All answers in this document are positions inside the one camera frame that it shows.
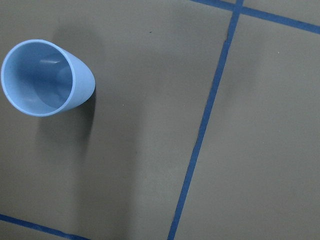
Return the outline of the blue plastic cup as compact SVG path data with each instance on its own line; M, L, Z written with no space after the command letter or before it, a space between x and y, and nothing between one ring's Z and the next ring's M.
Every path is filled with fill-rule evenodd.
M42 39L23 41L5 56L1 86L20 112L48 117L86 102L96 88L89 67L65 49Z

